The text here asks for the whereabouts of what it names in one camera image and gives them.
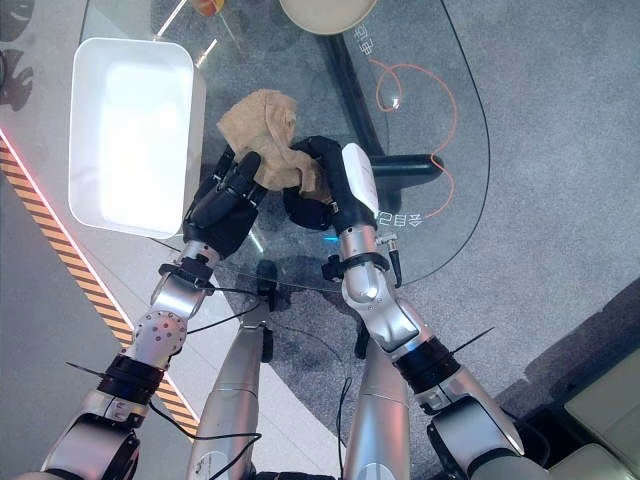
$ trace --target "yellow and black hazard stripe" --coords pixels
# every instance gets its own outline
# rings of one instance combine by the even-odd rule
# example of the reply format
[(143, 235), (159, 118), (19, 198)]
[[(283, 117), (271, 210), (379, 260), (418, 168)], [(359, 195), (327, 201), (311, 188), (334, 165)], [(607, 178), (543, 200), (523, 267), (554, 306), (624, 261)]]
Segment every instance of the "yellow and black hazard stripe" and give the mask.
[[(5, 139), (1, 137), (0, 170), (13, 186), (25, 208), (40, 227), (40, 231), (96, 309), (98, 315), (123, 348), (130, 346), (132, 328), (126, 318), (126, 314), (109, 293), (47, 200), (40, 193), (38, 186), (24, 168), (22, 162), (12, 153)], [(178, 393), (166, 373), (158, 388), (157, 395), (162, 399), (174, 420), (189, 433), (195, 434), (198, 428), (198, 419), (187, 406), (184, 398)]]

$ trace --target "glass table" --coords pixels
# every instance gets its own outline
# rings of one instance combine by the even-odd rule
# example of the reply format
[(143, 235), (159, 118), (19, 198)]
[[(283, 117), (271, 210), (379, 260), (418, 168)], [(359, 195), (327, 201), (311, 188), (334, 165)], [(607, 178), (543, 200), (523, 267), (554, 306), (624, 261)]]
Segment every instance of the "glass table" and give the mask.
[[(227, 0), (213, 17), (188, 1), (89, 4), (83, 39), (117, 31), (175, 42), (191, 54), (207, 85), (202, 176), (226, 146), (216, 128), (220, 117), (252, 91), (276, 89), (298, 102), (296, 138), (357, 142), (371, 157), (378, 231), (397, 235), (405, 284), (441, 268), (473, 233), (487, 191), (488, 138), (439, 2), (379, 0), (362, 23), (333, 36), (300, 29), (273, 0)], [(321, 274), (337, 253), (335, 233), (290, 222), (278, 192), (259, 209), (249, 238), (224, 267), (255, 275), (268, 259), (282, 283), (338, 290)], [(165, 242), (183, 246), (180, 236)]]

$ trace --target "white tray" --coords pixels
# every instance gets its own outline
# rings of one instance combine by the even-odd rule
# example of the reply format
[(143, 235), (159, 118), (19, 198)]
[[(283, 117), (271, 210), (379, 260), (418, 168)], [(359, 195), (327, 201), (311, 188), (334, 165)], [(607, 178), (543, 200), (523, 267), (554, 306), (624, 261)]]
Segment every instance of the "white tray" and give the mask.
[(69, 207), (92, 227), (168, 238), (198, 186), (205, 85), (166, 42), (91, 38), (71, 89)]

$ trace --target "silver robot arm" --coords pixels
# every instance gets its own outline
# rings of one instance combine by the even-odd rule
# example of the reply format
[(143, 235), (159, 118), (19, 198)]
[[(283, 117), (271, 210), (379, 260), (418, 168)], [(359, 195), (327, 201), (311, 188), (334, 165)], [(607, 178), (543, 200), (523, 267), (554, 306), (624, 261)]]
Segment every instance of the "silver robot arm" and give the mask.
[(342, 280), (346, 303), (433, 416), (428, 434), (445, 469), (476, 480), (548, 478), (523, 457), (518, 432), (495, 401), (411, 305), (391, 291), (388, 262), (376, 247), (378, 199), (365, 152), (355, 144), (341, 151), (322, 137), (311, 137), (300, 148), (321, 158), (334, 199), (331, 223), (340, 255), (329, 258), (323, 273)]
[(101, 382), (90, 390), (51, 448), (41, 472), (21, 480), (129, 480), (137, 465), (142, 424), (149, 401), (171, 357), (180, 352), (187, 324), (213, 293), (213, 266), (231, 255), (257, 216), (264, 189), (253, 182), (260, 157), (249, 152), (239, 163), (227, 149), (215, 174), (205, 180), (185, 220), (185, 248), (162, 278), (149, 310), (138, 320), (133, 343), (116, 355)]

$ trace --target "beige cloth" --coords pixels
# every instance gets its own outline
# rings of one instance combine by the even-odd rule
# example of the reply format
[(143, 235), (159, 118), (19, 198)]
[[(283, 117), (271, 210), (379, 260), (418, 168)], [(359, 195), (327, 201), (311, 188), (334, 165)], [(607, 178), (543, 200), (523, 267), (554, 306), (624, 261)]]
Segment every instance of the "beige cloth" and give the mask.
[(296, 101), (277, 90), (257, 90), (236, 103), (218, 122), (236, 154), (253, 150), (262, 157), (254, 180), (268, 190), (300, 186), (301, 196), (331, 199), (320, 165), (304, 152), (291, 150)]

